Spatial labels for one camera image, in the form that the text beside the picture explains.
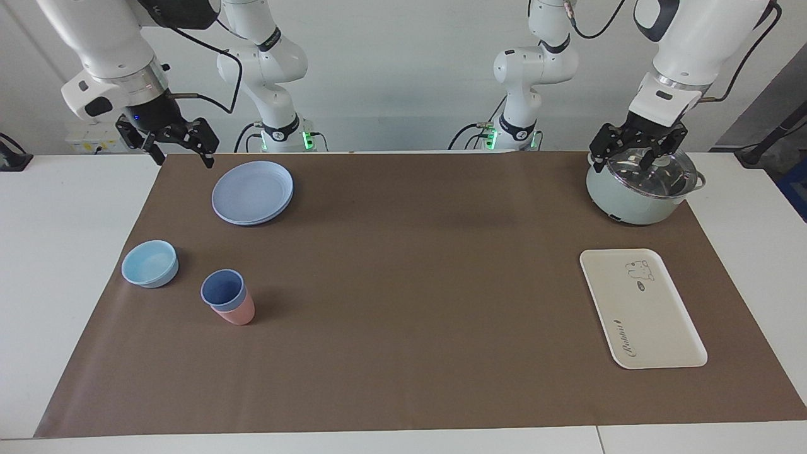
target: stacked plates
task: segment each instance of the stacked plates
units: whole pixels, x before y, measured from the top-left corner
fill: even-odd
[[[213,188],[213,211],[234,225],[271,221],[291,202],[294,181],[285,167],[248,162],[225,174]]]

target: pot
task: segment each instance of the pot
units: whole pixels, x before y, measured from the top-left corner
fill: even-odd
[[[586,186],[594,203],[615,221],[650,225],[667,219],[687,195],[706,186],[706,177],[683,152],[656,159],[647,170],[639,162],[646,149],[611,157],[600,173],[588,155]]]

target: table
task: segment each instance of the table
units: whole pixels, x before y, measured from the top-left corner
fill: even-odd
[[[807,225],[761,170],[693,154],[709,185],[690,204],[807,401]],[[157,176],[147,156],[38,157],[0,175],[0,438],[30,437]],[[42,301],[64,304],[43,306]],[[2,452],[801,452],[807,422],[352,434],[184,435],[0,442]],[[737,446],[726,444],[735,440]]]

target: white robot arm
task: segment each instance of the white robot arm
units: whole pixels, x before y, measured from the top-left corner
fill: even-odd
[[[493,149],[525,149],[533,139],[541,96],[536,85],[571,80],[579,57],[571,47],[571,26],[564,0],[533,0],[529,29],[538,46],[513,48],[495,60],[496,80],[507,89],[504,113],[495,123]]]
[[[162,164],[165,155],[155,142],[175,143],[198,153],[207,167],[213,166],[218,138],[205,119],[182,118],[168,90],[167,66],[160,64],[140,28],[144,24],[207,28],[219,14],[219,0],[37,2],[81,58],[83,70],[62,87],[65,101],[79,118],[95,120],[123,109],[117,127],[131,148],[142,149]]]
[[[280,32],[265,0],[224,0],[232,31],[253,45],[231,49],[244,66],[243,87],[255,102],[269,152],[314,150],[312,124],[295,110],[289,92],[279,83],[303,78],[308,71],[305,52]],[[236,64],[220,56],[219,74],[227,83],[238,78]]]
[[[674,153],[688,131],[681,119],[703,98],[721,66],[771,12],[771,0],[637,0],[639,30],[658,43],[653,70],[645,75],[619,128],[605,124],[591,144],[597,171],[631,148],[647,148],[642,168]]]

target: plate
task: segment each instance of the plate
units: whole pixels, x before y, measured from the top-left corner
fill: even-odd
[[[617,364],[626,369],[706,364],[704,344],[658,254],[587,250],[580,264]]]
[[[230,224],[271,221],[291,202],[294,180],[276,162],[254,161],[227,172],[213,188],[213,211]]]

